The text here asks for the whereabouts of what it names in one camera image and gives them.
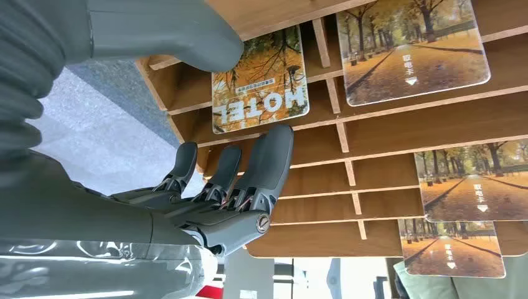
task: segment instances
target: screw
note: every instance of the screw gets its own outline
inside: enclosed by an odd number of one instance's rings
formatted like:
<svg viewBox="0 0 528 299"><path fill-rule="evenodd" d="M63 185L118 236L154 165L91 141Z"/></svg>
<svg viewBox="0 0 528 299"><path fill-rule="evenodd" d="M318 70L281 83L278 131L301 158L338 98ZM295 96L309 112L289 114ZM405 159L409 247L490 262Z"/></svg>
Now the screw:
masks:
<svg viewBox="0 0 528 299"><path fill-rule="evenodd" d="M257 230L259 233L264 234L270 228L270 218L266 214L261 214L257 220Z"/></svg>
<svg viewBox="0 0 528 299"><path fill-rule="evenodd" d="M171 204L175 204L177 203L178 201L180 201L181 199L181 196L177 196L177 195L171 195L171 197L169 197L169 202Z"/></svg>

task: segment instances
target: card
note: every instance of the card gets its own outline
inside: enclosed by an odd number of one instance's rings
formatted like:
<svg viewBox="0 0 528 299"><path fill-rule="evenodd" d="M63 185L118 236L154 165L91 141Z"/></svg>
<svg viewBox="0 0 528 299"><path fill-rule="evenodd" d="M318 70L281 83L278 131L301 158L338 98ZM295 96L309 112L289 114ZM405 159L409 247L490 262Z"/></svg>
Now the card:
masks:
<svg viewBox="0 0 528 299"><path fill-rule="evenodd" d="M337 26L351 106L490 78L471 1L378 0L337 13Z"/></svg>
<svg viewBox="0 0 528 299"><path fill-rule="evenodd" d="M415 153L429 221L528 219L528 139Z"/></svg>
<svg viewBox="0 0 528 299"><path fill-rule="evenodd" d="M238 64L212 74L216 134L307 114L308 88L299 26L244 42Z"/></svg>
<svg viewBox="0 0 528 299"><path fill-rule="evenodd" d="M491 221L428 222L399 219L410 275L504 278L506 270Z"/></svg>

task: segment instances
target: wooden shelf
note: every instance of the wooden shelf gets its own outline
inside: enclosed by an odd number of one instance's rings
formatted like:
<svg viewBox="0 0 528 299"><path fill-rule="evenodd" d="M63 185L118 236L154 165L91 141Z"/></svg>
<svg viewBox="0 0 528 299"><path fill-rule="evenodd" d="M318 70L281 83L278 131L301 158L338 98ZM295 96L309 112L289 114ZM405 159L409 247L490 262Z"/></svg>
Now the wooden shelf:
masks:
<svg viewBox="0 0 528 299"><path fill-rule="evenodd" d="M472 5L483 42L528 32L525 2L502 0L500 9L495 0L472 1Z"/></svg>
<svg viewBox="0 0 528 299"><path fill-rule="evenodd" d="M423 216L419 189L365 192L359 195L361 214L350 194L280 201L272 225L315 224L353 220L386 220Z"/></svg>
<svg viewBox="0 0 528 299"><path fill-rule="evenodd" d="M353 159L528 137L528 92L347 123Z"/></svg>
<svg viewBox="0 0 528 299"><path fill-rule="evenodd" d="M412 154L355 161L354 174L350 186L344 163L291 169L279 199L418 187Z"/></svg>
<svg viewBox="0 0 528 299"><path fill-rule="evenodd" d="M479 100L528 90L528 76L526 76L528 65L519 63L519 61L528 60L528 34L487 43L486 53L492 72L491 80L488 83L373 105L350 107L346 104L344 102L342 77L340 77L341 79L338 80L338 91L341 94L343 104L341 105L342 113L338 115L333 113L331 105L329 104L326 84L321 81L310 83L308 85L311 105L310 112L302 118L287 120L285 123L291 125L294 130L303 130L317 126L333 125L337 122L361 120L363 118ZM188 130L186 134L192 140L196 141L198 146L210 146L256 138L271 127L271 125L263 125L216 135L210 127L210 108L200 109L199 111L199 123L196 123L196 125L193 123L193 126L190 127L191 130ZM185 114L188 113L172 116L172 119L173 121L177 121L178 118L185 118Z"/></svg>
<svg viewBox="0 0 528 299"><path fill-rule="evenodd" d="M255 140L252 138L230 143L230 145L238 145L242 149L239 175L242 175L247 169ZM205 178L211 178L216 172L220 154L226 146L227 144L211 146L209 160L204 172ZM348 154L342 153L339 147L339 137L335 126L320 126L310 130L295 131L291 168L344 162L347 157Z"/></svg>
<svg viewBox="0 0 528 299"><path fill-rule="evenodd" d="M365 221L362 240L357 222L273 225L247 245L254 257L401 257L396 220ZM503 255L528 252L528 229L521 221L496 222Z"/></svg>
<svg viewBox="0 0 528 299"><path fill-rule="evenodd" d="M348 2L354 2L354 3L346 3L342 4L342 9L339 11L343 11L345 9L352 8L354 6L358 6L367 2L371 2L370 0L363 0L363 1L348 1ZM479 26L479 31L482 36L483 42L489 42L496 39L502 39L509 36L514 36L516 34L523 34L528 32L528 21L526 19L526 15L528 14L528 8L527 6L519 0L504 0L501 2L501 9L497 9L496 1L495 0L479 0L472 3L473 9L475 12L475 17ZM338 11L332 11L329 14L319 14L315 13L311 19L304 18L302 21L299 21L297 23L290 23L285 27L278 27L276 30L286 28L289 26L293 26L295 24L300 24L302 22L308 22L312 19L316 19L319 17L326 16L326 18L331 17L335 12ZM253 37L261 36L266 33L270 33L273 31L262 31L261 34L251 36L248 35L245 37L243 34L241 35L241 38L243 40L251 39ZM339 58L337 58L339 61L339 70L341 70L341 61ZM164 67L168 67L173 64L179 63L180 60L170 56L170 55L153 55L151 56L151 61L149 62L149 66L153 70L159 70Z"/></svg>
<svg viewBox="0 0 528 299"><path fill-rule="evenodd" d="M498 9L494 0L473 3L489 82L351 107L333 14L367 2L209 0L243 39L295 24L301 28L310 112L283 121L295 131L290 175L270 231L248 244L254 256L399 257L396 219L423 217L413 152L528 138L527 5L503 0ZM274 124L215 135L211 74L178 62L154 55L136 64L179 140L198 144L198 171L211 177L221 151L238 144L242 175L255 138ZM522 222L498 222L496 228L504 255L528 251Z"/></svg>

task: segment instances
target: white arrow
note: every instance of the white arrow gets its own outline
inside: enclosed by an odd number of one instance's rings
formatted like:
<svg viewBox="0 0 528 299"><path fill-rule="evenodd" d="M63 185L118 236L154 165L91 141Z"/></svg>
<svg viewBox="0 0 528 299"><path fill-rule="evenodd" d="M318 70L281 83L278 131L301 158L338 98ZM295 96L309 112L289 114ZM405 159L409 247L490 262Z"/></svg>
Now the white arrow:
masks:
<svg viewBox="0 0 528 299"><path fill-rule="evenodd" d="M411 77L411 78L407 78L405 79L405 81L409 84L409 85L414 85L414 83L416 83L418 81L418 78L416 77Z"/></svg>
<svg viewBox="0 0 528 299"><path fill-rule="evenodd" d="M477 205L477 209L479 209L480 211L486 212L486 210L488 209L488 205L487 204L479 204L479 205Z"/></svg>

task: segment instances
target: grey robotic arm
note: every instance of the grey robotic arm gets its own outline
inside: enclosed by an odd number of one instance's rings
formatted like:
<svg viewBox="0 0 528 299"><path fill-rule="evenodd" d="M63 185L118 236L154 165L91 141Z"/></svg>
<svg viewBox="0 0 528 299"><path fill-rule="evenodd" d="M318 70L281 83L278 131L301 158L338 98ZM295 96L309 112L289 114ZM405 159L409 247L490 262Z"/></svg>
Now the grey robotic arm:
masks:
<svg viewBox="0 0 528 299"><path fill-rule="evenodd" d="M266 232L290 166L287 126L258 141L232 192L240 150L230 147L204 190L181 199L196 163L192 143L179 148L159 186L106 197L29 150L41 137L25 123L41 116L37 99L49 93L65 64L174 54L200 69L223 71L242 50L236 33L200 0L1 1L0 237L201 244L225 255Z"/></svg>

